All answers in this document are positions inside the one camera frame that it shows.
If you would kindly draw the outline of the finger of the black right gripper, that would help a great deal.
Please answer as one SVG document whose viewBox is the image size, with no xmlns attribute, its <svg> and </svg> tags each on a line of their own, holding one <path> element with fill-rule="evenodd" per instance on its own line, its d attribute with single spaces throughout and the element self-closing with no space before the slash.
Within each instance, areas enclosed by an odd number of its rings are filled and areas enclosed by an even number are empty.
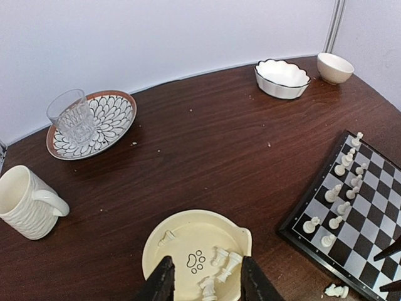
<svg viewBox="0 0 401 301">
<path fill-rule="evenodd" d="M 381 292 L 400 292 L 401 291 L 401 280 L 397 280 L 380 287 Z"/>
<path fill-rule="evenodd" d="M 382 250 L 379 254 L 375 255 L 373 257 L 373 260 L 379 261 L 395 253 L 398 253 L 400 250 L 401 250 L 401 238 L 397 238 L 390 246 Z"/>
</svg>

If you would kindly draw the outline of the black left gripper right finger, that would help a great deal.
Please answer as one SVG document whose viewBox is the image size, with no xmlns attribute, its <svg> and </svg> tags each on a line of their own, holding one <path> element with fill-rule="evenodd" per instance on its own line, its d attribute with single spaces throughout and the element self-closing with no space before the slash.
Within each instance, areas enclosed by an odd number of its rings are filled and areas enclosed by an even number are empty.
<svg viewBox="0 0 401 301">
<path fill-rule="evenodd" d="M 284 301 L 284 298 L 250 256 L 244 256 L 242 259 L 241 300 Z"/>
</svg>

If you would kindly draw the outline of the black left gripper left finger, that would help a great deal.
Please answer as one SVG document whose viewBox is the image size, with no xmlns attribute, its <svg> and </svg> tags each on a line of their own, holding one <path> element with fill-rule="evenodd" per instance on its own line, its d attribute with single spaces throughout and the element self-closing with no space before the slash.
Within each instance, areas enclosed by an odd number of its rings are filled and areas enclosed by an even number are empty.
<svg viewBox="0 0 401 301">
<path fill-rule="evenodd" d="M 164 256 L 133 300 L 166 301 L 174 299 L 175 265 L 171 256 Z"/>
</svg>

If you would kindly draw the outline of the white knight piece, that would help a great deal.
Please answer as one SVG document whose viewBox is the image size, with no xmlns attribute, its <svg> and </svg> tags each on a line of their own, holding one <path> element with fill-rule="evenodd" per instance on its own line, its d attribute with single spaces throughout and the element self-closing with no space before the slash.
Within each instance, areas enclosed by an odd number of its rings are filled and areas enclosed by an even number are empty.
<svg viewBox="0 0 401 301">
<path fill-rule="evenodd" d="M 332 283 L 329 287 L 327 287 L 324 291 L 324 294 L 329 297 L 339 297 L 339 298 L 346 298 L 349 293 L 348 286 L 336 286 Z"/>
</svg>

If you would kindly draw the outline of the white rook corner piece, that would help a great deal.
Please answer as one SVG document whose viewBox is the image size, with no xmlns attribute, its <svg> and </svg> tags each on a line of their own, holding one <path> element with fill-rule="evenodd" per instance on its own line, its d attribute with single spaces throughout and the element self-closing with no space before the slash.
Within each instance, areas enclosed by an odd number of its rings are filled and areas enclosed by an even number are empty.
<svg viewBox="0 0 401 301">
<path fill-rule="evenodd" d="M 315 216 L 315 217 L 311 218 L 310 220 L 304 222 L 303 231 L 306 234 L 313 233 L 315 231 L 316 227 L 319 225 L 319 223 L 320 223 L 319 217 Z"/>
</svg>

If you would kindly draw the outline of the white chess piece tall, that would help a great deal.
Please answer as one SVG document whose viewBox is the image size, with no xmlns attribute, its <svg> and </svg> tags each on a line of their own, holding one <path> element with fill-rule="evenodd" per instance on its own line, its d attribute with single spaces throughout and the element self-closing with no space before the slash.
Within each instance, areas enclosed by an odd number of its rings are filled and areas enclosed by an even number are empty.
<svg viewBox="0 0 401 301">
<path fill-rule="evenodd" d="M 353 155 L 355 154 L 356 149 L 355 148 L 351 148 L 347 155 L 342 156 L 341 158 L 341 162 L 344 166 L 349 166 L 352 162 L 353 162 Z"/>
<path fill-rule="evenodd" d="M 352 159 L 347 156 L 342 156 L 341 163 L 336 165 L 334 172 L 337 176 L 343 176 L 345 174 L 345 169 L 352 163 Z"/>
</svg>

